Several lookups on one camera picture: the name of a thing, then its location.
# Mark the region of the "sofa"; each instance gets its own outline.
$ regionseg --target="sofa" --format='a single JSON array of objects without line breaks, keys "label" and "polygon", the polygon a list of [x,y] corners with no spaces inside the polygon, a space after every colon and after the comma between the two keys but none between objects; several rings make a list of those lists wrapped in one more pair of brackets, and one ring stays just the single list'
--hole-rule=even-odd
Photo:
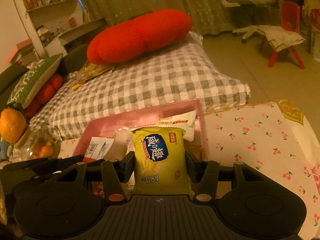
[{"label": "sofa", "polygon": [[[62,77],[78,71],[87,61],[88,44],[81,45],[62,58],[57,73]],[[0,73],[0,112],[6,107],[7,101],[20,78],[28,71],[17,63]]]}]

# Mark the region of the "black ribbed surface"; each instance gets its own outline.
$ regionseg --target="black ribbed surface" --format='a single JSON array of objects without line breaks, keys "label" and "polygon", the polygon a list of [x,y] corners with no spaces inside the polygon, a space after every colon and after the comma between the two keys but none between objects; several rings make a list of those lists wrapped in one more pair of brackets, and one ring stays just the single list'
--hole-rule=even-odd
[{"label": "black ribbed surface", "polygon": [[[250,239],[226,227],[209,206],[186,195],[139,196],[107,208],[87,232],[69,240],[236,240]],[[291,236],[288,240],[300,239]]]}]

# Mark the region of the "checkered blanket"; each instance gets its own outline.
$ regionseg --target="checkered blanket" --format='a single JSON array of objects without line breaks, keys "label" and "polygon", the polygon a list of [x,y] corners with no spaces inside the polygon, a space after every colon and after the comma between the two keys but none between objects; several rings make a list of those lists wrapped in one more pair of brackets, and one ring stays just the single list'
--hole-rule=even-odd
[{"label": "checkered blanket", "polygon": [[69,80],[31,120],[54,139],[82,135],[96,118],[133,109],[199,98],[203,112],[244,105],[246,83],[220,73],[202,48],[203,37],[190,32],[182,41],[119,64],[115,70],[72,91]]}]

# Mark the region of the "red cushion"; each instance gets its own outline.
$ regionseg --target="red cushion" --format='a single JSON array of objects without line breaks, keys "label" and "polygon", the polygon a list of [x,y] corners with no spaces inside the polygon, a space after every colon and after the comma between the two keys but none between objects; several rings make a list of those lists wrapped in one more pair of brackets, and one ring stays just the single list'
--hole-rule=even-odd
[{"label": "red cushion", "polygon": [[31,118],[31,117],[34,117],[39,112],[40,108],[41,108],[41,105],[39,104],[37,99],[33,98],[33,100],[27,106],[27,108],[24,109],[24,112],[27,117]]},{"label": "red cushion", "polygon": [[62,87],[63,78],[59,74],[55,73],[51,76],[51,78],[49,78],[47,83],[53,85],[54,91],[57,92]]},{"label": "red cushion", "polygon": [[54,93],[55,93],[54,86],[49,83],[45,83],[43,87],[40,89],[40,91],[38,92],[38,94],[36,95],[36,99],[39,102],[39,104],[44,106],[46,103],[48,103],[51,100],[51,98],[53,98]]},{"label": "red cushion", "polygon": [[97,35],[88,46],[87,58],[98,65],[130,60],[182,39],[191,28],[190,16],[179,10],[145,14]]}]

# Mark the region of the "red plastic stool chair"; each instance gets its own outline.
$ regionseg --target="red plastic stool chair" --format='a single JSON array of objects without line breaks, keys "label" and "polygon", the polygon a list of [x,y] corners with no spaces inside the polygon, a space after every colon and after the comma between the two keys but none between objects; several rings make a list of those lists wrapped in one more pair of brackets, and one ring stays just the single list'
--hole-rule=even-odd
[{"label": "red plastic stool chair", "polygon": [[[299,23],[300,23],[300,6],[295,2],[291,2],[291,1],[283,2],[281,7],[281,28],[283,28],[286,31],[298,33]],[[259,47],[259,52],[262,51],[263,46],[266,43],[266,40],[267,40],[267,37],[264,36]],[[299,54],[297,53],[297,51],[293,46],[290,46],[287,49],[287,51],[292,52],[301,69],[306,69],[301,58],[299,57]],[[268,67],[274,66],[277,57],[278,57],[278,53],[274,51],[269,60]]]}]

